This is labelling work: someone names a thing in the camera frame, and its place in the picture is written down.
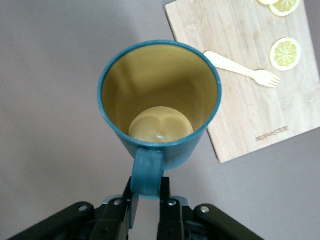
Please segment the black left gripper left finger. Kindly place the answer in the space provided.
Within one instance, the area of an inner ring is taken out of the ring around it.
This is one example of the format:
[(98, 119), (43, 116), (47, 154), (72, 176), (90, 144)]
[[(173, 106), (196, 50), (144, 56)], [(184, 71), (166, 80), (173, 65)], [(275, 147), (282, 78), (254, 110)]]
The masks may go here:
[(121, 195), (107, 197), (97, 208), (91, 240), (127, 240), (133, 229), (139, 196), (132, 193), (131, 178)]

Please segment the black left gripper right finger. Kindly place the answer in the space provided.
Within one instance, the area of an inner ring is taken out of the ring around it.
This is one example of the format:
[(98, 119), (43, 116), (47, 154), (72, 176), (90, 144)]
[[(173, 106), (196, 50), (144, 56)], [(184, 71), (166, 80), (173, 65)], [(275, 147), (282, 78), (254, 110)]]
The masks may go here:
[(161, 178), (159, 197), (160, 217), (157, 240), (184, 240), (182, 205), (179, 200), (172, 198), (169, 177)]

